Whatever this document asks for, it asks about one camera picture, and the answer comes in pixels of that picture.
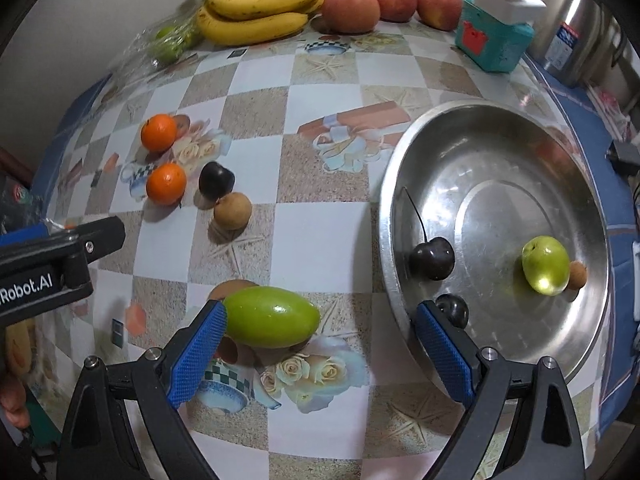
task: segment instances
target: teal plastic container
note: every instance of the teal plastic container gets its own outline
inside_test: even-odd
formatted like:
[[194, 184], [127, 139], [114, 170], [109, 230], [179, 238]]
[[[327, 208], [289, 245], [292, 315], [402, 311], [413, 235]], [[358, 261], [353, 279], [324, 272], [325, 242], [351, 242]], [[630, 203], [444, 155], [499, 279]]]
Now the teal plastic container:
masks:
[[464, 0], [456, 32], [456, 46], [485, 72], [511, 72], [533, 40], [527, 23], [505, 25], [485, 10]]

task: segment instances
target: metal bowl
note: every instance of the metal bowl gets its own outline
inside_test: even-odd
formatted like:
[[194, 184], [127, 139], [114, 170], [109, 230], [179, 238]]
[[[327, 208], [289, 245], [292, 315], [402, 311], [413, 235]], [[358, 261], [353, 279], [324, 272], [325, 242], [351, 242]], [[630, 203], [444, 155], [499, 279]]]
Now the metal bowl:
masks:
[[[408, 255], [423, 235], [403, 187], [428, 237], [453, 245], [456, 265], [442, 282], [409, 273]], [[602, 218], [571, 156], [531, 118], [480, 100], [425, 113], [396, 147], [380, 197], [382, 271], [403, 335], [412, 338], [410, 319], [421, 301], [451, 292], [467, 302], [466, 332], [480, 348], [493, 346], [527, 363], [551, 355], [570, 380], [588, 357], [606, 309]], [[578, 293], [549, 297], [529, 286], [520, 255], [538, 235], [557, 238], [571, 259], [586, 265], [587, 284]]]

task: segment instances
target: bunch of bananas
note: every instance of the bunch of bananas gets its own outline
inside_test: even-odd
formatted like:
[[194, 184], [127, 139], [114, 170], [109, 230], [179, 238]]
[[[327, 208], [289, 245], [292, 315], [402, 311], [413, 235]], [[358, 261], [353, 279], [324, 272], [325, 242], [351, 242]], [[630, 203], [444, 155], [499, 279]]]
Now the bunch of bananas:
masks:
[[277, 40], [302, 30], [324, 0], [204, 0], [196, 12], [202, 35], [226, 46]]

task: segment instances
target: wall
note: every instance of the wall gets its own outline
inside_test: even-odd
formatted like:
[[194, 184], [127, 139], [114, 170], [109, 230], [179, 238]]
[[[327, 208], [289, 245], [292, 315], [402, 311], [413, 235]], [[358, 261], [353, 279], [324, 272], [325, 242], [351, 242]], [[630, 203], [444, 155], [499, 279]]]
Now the wall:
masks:
[[0, 146], [30, 168], [137, 31], [185, 0], [39, 0], [0, 57]]

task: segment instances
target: metal bolt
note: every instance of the metal bolt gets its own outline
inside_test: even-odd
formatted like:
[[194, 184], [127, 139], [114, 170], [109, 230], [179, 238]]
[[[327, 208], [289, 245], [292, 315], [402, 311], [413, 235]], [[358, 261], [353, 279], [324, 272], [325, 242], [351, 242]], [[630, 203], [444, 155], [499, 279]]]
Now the metal bolt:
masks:
[[490, 346], [485, 346], [480, 351], [480, 355], [487, 361], [495, 361], [498, 358], [498, 351], [495, 348], [491, 348]]
[[558, 366], [558, 363], [556, 363], [556, 360], [553, 359], [552, 357], [549, 357], [548, 355], [542, 358], [542, 364], [545, 365], [547, 368], [549, 368], [549, 370], [553, 370]]
[[145, 359], [148, 361], [158, 361], [161, 355], [162, 350], [156, 346], [145, 351]]
[[88, 368], [89, 370], [97, 367], [98, 364], [100, 364], [100, 359], [98, 359], [98, 356], [89, 355], [84, 358], [84, 367]]

